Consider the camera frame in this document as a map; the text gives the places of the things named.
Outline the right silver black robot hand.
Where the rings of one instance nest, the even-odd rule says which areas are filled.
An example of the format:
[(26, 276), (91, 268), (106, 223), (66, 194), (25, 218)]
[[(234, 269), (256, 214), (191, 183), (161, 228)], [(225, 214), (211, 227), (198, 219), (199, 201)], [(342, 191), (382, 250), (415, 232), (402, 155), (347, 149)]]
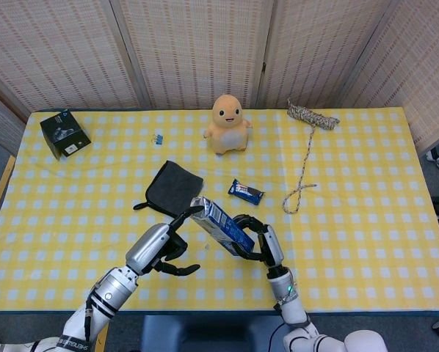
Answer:
[(263, 262), (269, 270), (281, 270), (284, 254), (272, 226), (246, 214), (235, 216), (233, 220), (241, 230), (247, 228), (257, 234), (261, 250), (260, 253), (246, 252), (238, 243), (233, 242), (232, 246), (236, 253), (246, 260)]

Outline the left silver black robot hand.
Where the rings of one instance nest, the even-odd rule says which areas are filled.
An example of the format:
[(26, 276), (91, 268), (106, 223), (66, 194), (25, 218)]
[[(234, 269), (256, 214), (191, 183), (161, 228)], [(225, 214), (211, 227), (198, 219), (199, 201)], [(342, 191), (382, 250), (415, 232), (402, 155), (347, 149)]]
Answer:
[(180, 257), (187, 250), (188, 244), (177, 230), (187, 218), (202, 210), (202, 206), (192, 206), (169, 224), (160, 223), (150, 227), (126, 253), (126, 265), (139, 276), (153, 269), (173, 276), (193, 274), (200, 268), (199, 264), (178, 268), (168, 261)]

